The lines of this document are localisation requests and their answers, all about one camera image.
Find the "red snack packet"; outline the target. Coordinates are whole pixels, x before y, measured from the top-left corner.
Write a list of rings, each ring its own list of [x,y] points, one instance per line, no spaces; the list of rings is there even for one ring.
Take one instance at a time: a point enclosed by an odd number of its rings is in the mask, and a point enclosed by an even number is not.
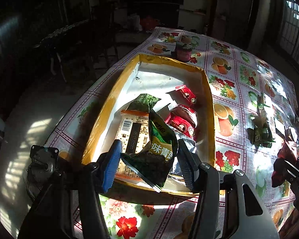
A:
[[[186,85],[176,86],[175,90],[180,92],[190,105],[195,105],[197,103],[197,96]]]
[[[195,129],[198,126],[197,113],[192,108],[179,104],[170,110],[165,123],[189,138],[194,139]]]

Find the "long orange cracker pack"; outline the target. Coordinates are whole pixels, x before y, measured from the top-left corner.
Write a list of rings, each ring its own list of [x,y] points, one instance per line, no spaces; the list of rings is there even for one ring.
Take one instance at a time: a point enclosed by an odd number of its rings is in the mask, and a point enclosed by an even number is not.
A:
[[[149,114],[140,111],[121,110],[121,121],[115,139],[122,143],[123,153],[137,154],[150,141]]]

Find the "small grey electric motor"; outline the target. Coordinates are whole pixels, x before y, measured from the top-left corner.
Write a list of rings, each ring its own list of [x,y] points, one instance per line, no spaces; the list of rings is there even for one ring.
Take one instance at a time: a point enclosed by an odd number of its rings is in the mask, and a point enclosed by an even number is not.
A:
[[[59,150],[55,147],[32,145],[30,148],[31,162],[23,174],[23,182],[32,201],[57,169],[58,155]]]

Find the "green tea snack packet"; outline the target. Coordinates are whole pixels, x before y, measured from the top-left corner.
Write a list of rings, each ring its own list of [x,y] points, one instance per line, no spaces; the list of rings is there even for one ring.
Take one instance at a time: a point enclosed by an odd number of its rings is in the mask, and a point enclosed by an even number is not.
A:
[[[131,101],[127,110],[149,113],[150,109],[152,109],[158,101],[160,101],[160,98],[143,93]]]

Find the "floral fruit-print tablecloth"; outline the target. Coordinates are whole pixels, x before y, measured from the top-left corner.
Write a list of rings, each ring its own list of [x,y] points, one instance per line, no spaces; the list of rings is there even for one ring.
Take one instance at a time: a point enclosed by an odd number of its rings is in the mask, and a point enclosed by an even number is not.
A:
[[[139,54],[170,56],[176,40],[193,37],[198,41],[190,57],[190,64],[205,70],[213,101],[223,105],[229,121],[215,120],[215,165],[223,171],[242,168],[265,202],[278,230],[295,217],[295,195],[284,182],[273,188],[273,163],[282,139],[277,137],[271,148],[256,147],[247,137],[256,114],[256,97],[265,94],[271,99],[275,120],[290,125],[295,116],[296,96],[293,83],[274,67],[256,56],[231,44],[196,33],[156,28],[137,48],[115,63],[93,84],[57,124],[46,141],[47,146],[59,149],[63,157],[74,159],[85,148],[93,127],[87,117],[92,109],[99,109],[104,97],[114,85],[125,66]],[[229,122],[234,123],[232,131]]]

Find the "silver foil snack bag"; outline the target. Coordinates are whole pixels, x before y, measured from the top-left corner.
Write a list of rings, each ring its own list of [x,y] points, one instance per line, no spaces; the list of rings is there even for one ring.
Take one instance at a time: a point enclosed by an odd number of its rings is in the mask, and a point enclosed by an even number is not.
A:
[[[193,157],[190,157],[190,154],[195,154],[196,142],[176,130],[175,136],[178,143],[178,150],[169,175],[172,177],[179,176],[184,179],[186,179],[187,177],[192,179],[195,171],[195,164],[192,163]]]

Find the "dark green biscuit packet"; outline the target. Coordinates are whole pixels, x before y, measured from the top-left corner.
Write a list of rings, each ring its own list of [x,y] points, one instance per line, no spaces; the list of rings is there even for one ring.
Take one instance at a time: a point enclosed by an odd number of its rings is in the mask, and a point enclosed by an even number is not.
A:
[[[275,142],[270,127],[265,122],[262,126],[254,124],[253,128],[247,129],[247,137],[252,145],[271,148]]]

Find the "dark jar with pink label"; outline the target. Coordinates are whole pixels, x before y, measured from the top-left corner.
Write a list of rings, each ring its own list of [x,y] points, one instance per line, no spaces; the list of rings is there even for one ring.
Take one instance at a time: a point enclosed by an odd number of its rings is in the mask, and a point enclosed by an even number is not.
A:
[[[192,42],[178,42],[175,47],[175,52],[178,61],[189,62],[193,50]]]

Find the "small red packet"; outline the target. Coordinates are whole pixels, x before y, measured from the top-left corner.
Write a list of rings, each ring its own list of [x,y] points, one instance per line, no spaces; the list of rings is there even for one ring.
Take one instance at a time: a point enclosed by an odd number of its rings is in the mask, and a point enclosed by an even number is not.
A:
[[[271,176],[273,188],[281,186],[285,181],[290,181],[292,175],[288,172],[288,167],[295,166],[296,162],[297,158],[295,154],[291,151],[288,143],[284,141],[273,164],[273,173]]]

